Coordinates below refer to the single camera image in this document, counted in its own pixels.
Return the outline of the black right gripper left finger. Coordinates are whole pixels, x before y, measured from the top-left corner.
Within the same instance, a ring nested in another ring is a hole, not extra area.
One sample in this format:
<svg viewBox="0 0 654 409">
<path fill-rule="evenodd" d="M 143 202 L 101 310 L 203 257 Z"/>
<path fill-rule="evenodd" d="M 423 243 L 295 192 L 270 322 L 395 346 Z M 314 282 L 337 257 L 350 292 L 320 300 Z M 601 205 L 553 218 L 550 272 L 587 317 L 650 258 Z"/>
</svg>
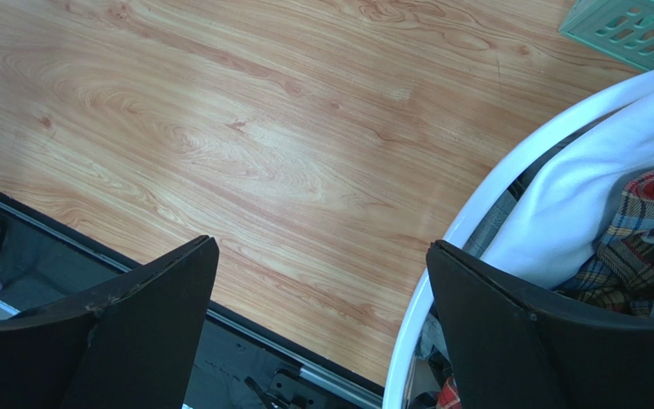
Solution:
<svg viewBox="0 0 654 409">
<path fill-rule="evenodd" d="M 200 236 L 0 320 L 0 408 L 179 408 L 219 260 Z"/>
</svg>

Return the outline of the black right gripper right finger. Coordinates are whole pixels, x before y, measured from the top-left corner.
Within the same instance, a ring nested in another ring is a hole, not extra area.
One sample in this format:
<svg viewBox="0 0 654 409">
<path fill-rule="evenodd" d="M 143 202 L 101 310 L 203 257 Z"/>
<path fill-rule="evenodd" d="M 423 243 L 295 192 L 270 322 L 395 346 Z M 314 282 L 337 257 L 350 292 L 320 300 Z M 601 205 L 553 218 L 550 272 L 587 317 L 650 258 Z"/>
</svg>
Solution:
<svg viewBox="0 0 654 409">
<path fill-rule="evenodd" d="M 466 408 L 654 408 L 654 320 L 514 277 L 438 240 L 434 305 Z"/>
</svg>

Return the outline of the brown blue red plaid shirt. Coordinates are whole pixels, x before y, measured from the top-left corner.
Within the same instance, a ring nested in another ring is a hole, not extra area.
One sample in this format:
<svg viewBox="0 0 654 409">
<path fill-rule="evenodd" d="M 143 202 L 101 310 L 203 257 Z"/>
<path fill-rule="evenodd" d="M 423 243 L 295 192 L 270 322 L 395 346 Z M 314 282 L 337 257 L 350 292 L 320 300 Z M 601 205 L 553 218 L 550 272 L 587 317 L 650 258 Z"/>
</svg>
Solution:
<svg viewBox="0 0 654 409">
<path fill-rule="evenodd" d="M 596 308 L 654 320 L 654 170 L 624 187 L 596 252 L 554 292 Z M 436 405 L 466 408 L 453 369 Z"/>
</svg>

